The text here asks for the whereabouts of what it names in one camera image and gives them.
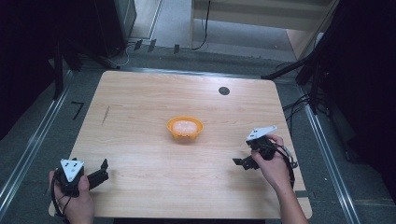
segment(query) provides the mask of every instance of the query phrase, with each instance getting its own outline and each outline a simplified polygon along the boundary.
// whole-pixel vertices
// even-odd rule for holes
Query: orange bowl
[[[189,137],[190,139],[195,139],[204,128],[204,125],[200,120],[193,117],[180,116],[170,119],[167,127],[174,138]]]

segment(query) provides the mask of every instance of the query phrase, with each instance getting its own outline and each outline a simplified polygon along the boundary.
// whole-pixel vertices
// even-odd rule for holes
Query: gray floor
[[[164,0],[163,9],[166,8],[167,4],[170,4],[168,6],[174,4],[173,2],[176,1]],[[182,50],[180,53],[174,54],[173,49],[165,45],[165,42],[173,39],[173,37],[171,35],[160,35],[161,27],[160,23],[157,24],[156,31],[153,34],[158,39],[157,44],[159,44],[154,51],[148,52],[149,47],[145,45],[139,50],[128,49],[130,60],[121,67],[121,70],[139,69],[140,71],[152,71],[152,69],[165,69],[166,71],[156,71],[160,73],[169,72],[169,70],[178,72],[193,71],[201,75],[210,76],[260,78],[260,75],[274,72],[282,63],[293,61],[291,57],[293,54],[290,49],[282,49],[285,52],[279,52],[279,56],[273,57],[276,55],[271,51],[274,50],[271,48],[274,43],[269,44],[266,42],[263,44],[267,45],[268,50],[262,56],[253,56],[254,52],[249,53],[248,49],[245,50],[244,55],[239,56],[235,55],[238,50],[234,53]],[[175,40],[173,42],[178,42],[181,45],[181,39],[185,38],[185,36],[179,38],[180,41],[173,39]],[[283,43],[283,45],[279,44],[279,46],[286,47],[288,45],[288,39],[284,35],[268,38]],[[209,46],[215,45],[212,40],[208,40]],[[49,131],[37,153],[33,156],[34,160],[28,167],[26,176],[1,219],[1,223],[62,223],[60,219],[48,215],[50,204],[50,196],[47,193],[48,171],[58,166],[59,159],[68,158],[96,86],[105,71],[104,68],[87,57],[81,56],[81,58],[84,65],[80,72],[72,73],[72,79],[69,82],[70,86],[62,107],[51,123]],[[116,63],[124,63],[127,61],[127,55],[122,53],[119,57],[112,60]],[[296,72],[290,72],[275,80],[282,105],[295,102],[301,95],[300,87],[294,82],[296,74]],[[29,144],[32,134],[39,126],[40,120],[45,117],[52,103],[53,92],[54,89],[51,85],[21,117],[9,135],[0,141],[0,154],[3,161],[0,163],[0,185],[2,187],[14,171],[18,160]],[[72,102],[84,103],[81,112],[75,120],[73,120],[73,117],[76,115],[78,107]],[[357,208],[361,223],[394,223],[396,221],[396,206],[383,185],[379,174],[364,163],[352,164],[348,162],[344,156],[343,145],[332,126],[331,118],[319,113],[318,119],[331,147],[336,165]],[[309,222],[347,223],[329,170],[323,160],[317,139],[304,111],[294,115],[291,131],[293,144],[313,209],[313,216]],[[178,223],[180,221],[167,220],[168,223]],[[112,222],[112,218],[97,218],[95,220],[95,223]],[[268,220],[267,223],[280,223],[280,221]]]

